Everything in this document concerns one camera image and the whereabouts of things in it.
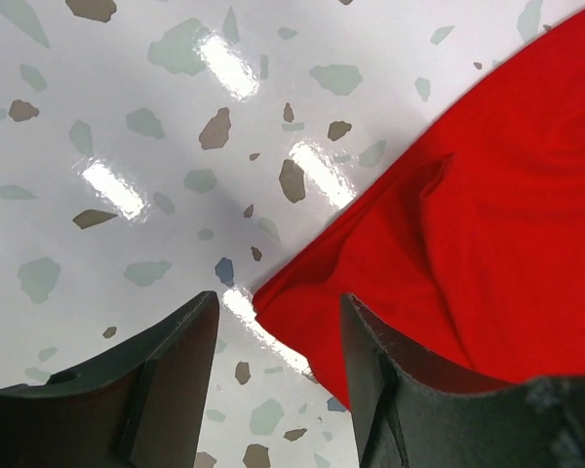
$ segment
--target red cloth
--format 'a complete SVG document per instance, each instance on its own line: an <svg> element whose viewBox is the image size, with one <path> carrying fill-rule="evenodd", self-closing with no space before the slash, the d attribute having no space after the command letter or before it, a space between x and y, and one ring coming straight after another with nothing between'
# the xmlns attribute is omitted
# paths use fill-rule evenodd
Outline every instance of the red cloth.
<svg viewBox="0 0 585 468"><path fill-rule="evenodd" d="M255 295L346 404L342 293L498 378L585 373L585 11L464 96Z"/></svg>

